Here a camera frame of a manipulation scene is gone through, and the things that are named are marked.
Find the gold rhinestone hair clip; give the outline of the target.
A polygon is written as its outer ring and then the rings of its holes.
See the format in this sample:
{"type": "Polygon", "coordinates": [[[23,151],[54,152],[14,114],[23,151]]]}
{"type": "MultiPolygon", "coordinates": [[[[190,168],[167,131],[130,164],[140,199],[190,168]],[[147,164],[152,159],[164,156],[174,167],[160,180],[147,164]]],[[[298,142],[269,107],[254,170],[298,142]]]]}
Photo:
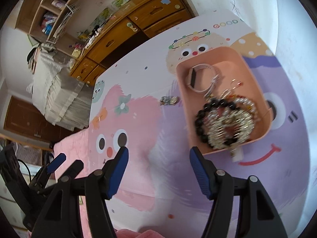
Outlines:
{"type": "Polygon", "coordinates": [[[253,115],[248,111],[226,108],[213,110],[205,118],[208,144],[215,150],[238,147],[249,140],[254,128],[253,115]]]}

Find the brown wooden door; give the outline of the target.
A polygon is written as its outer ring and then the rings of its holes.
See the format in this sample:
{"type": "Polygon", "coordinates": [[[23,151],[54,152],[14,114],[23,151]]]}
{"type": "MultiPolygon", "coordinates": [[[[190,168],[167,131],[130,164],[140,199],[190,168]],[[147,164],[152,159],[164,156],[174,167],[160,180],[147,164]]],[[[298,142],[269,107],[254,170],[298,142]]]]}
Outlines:
{"type": "Polygon", "coordinates": [[[57,143],[74,133],[51,124],[34,105],[16,97],[10,98],[4,129],[47,143],[57,143]]]}

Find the peach plastic tray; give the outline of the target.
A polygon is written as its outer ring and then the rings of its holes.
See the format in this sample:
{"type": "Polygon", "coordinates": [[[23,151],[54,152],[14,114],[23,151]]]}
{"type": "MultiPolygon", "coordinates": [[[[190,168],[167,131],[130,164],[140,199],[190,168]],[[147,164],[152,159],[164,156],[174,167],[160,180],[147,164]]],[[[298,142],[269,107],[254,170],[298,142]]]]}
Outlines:
{"type": "Polygon", "coordinates": [[[218,47],[179,63],[176,75],[186,116],[189,144],[208,155],[233,150],[263,138],[272,113],[257,80],[242,56],[229,47],[218,47]],[[243,109],[253,115],[255,128],[245,143],[215,150],[208,144],[205,118],[213,110],[243,109]]]}

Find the cartoon printed table mat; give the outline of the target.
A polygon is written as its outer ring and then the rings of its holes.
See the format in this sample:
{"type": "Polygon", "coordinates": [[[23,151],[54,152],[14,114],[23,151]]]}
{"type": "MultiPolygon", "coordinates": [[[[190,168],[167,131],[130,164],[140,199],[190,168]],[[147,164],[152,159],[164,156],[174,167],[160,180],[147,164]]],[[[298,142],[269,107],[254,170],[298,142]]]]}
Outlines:
{"type": "Polygon", "coordinates": [[[286,232],[300,222],[309,179],[309,143],[292,85],[263,40],[228,10],[183,22],[148,40],[98,77],[89,126],[89,169],[126,146],[129,162],[106,205],[118,230],[152,229],[165,237],[200,237],[212,202],[201,192],[190,149],[235,177],[257,176],[286,232]],[[236,156],[210,147],[195,119],[203,91],[233,92],[258,121],[236,156]]]}

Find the small gold earring pair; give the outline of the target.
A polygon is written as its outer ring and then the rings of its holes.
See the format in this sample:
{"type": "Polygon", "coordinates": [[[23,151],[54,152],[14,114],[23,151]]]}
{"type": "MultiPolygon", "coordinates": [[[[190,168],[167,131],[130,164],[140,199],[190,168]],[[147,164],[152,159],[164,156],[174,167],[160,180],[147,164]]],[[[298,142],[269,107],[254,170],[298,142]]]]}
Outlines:
{"type": "Polygon", "coordinates": [[[159,101],[159,104],[161,106],[176,105],[178,102],[179,102],[178,96],[162,96],[159,101]]]}

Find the wooden bookshelf hutch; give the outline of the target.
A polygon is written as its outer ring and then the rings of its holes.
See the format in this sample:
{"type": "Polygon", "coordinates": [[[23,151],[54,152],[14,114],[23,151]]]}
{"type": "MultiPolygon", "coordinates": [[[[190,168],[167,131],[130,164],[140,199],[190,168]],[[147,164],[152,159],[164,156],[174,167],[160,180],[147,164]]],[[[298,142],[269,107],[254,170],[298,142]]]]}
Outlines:
{"type": "Polygon", "coordinates": [[[77,58],[79,49],[130,0],[20,0],[13,24],[38,42],[77,58]]]}

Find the wooden desk with drawers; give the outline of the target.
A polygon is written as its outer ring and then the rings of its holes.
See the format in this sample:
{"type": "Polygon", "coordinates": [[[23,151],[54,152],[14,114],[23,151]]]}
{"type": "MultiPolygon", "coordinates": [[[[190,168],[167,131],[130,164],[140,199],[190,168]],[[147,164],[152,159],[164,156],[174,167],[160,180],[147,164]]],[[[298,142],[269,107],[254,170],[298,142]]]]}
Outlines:
{"type": "Polygon", "coordinates": [[[70,76],[93,86],[115,60],[191,17],[183,0],[131,0],[83,50],[70,76]]]}

